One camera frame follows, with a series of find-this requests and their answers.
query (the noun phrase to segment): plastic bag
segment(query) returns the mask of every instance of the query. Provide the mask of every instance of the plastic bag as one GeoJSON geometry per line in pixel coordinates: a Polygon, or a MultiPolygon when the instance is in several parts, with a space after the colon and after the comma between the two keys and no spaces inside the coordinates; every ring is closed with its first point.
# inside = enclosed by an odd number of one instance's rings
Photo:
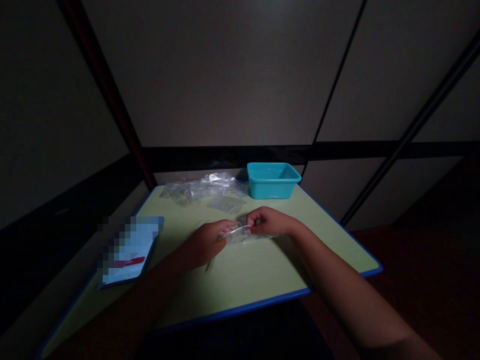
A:
{"type": "Polygon", "coordinates": [[[240,210],[242,210],[242,206],[246,203],[246,201],[241,199],[217,194],[210,200],[206,207],[222,210],[227,214],[238,214],[240,210]]]}
{"type": "Polygon", "coordinates": [[[232,226],[232,231],[219,237],[219,239],[227,238],[228,244],[247,244],[258,239],[273,238],[270,234],[251,234],[248,232],[250,226],[247,225],[247,217],[242,216],[237,220],[237,226],[232,226]]]}
{"type": "Polygon", "coordinates": [[[199,204],[203,198],[225,194],[236,194],[239,198],[245,198],[248,196],[247,184],[238,181],[228,172],[216,172],[205,175],[200,180],[167,183],[159,197],[171,198],[178,206],[185,208],[199,204]]]}

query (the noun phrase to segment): dark floor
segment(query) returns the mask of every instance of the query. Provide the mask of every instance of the dark floor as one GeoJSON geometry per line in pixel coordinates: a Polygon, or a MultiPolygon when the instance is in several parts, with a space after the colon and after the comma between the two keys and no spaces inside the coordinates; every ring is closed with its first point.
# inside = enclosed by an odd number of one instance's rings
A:
{"type": "MultiPolygon", "coordinates": [[[[352,233],[384,267],[370,284],[444,359],[479,358],[479,219],[352,233]]],[[[358,359],[320,297],[302,302],[335,357],[358,359]]]]}

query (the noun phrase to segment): gray wall panel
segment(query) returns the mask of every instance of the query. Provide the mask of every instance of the gray wall panel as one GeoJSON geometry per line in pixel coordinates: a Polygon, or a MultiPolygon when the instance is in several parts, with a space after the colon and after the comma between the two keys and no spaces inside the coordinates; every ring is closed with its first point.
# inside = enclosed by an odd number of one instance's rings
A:
{"type": "Polygon", "coordinates": [[[140,141],[311,144],[360,0],[83,0],[140,141]]]}
{"type": "Polygon", "coordinates": [[[369,0],[317,140],[399,139],[479,28],[478,0],[369,0]]]}
{"type": "Polygon", "coordinates": [[[54,1],[2,3],[0,228],[128,153],[54,1]]]}
{"type": "Polygon", "coordinates": [[[346,224],[346,229],[392,224],[461,159],[452,156],[398,160],[346,224]]]}
{"type": "Polygon", "coordinates": [[[441,103],[414,142],[480,140],[480,59],[441,103]]]}
{"type": "Polygon", "coordinates": [[[384,160],[310,161],[301,186],[339,222],[384,160]]]}

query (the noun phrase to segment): table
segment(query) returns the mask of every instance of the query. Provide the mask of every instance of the table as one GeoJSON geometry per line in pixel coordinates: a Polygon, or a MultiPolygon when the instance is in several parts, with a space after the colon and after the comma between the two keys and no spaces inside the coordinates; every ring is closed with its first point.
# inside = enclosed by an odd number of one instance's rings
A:
{"type": "MultiPolygon", "coordinates": [[[[136,214],[164,217],[164,229],[153,249],[148,269],[172,252],[202,222],[234,220],[260,206],[268,206],[303,222],[364,277],[383,270],[382,265],[299,185],[295,186],[290,199],[247,197],[241,213],[236,215],[208,208],[209,198],[204,198],[199,205],[179,207],[171,199],[159,197],[163,188],[157,186],[136,214]]],[[[37,358],[46,358],[133,284],[97,290],[95,273],[40,348],[37,358]]],[[[198,268],[181,280],[162,309],[155,331],[174,331],[295,299],[310,293],[311,286],[288,236],[227,244],[208,272],[205,267],[198,268]]]]}

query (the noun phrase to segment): plastic container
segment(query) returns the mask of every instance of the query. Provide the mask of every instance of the plastic container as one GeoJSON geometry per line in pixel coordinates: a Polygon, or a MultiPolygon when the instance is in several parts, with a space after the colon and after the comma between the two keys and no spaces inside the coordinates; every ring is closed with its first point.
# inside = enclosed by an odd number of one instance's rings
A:
{"type": "Polygon", "coordinates": [[[302,180],[286,162],[250,162],[247,164],[250,195],[253,199],[289,199],[295,184],[302,180]]]}

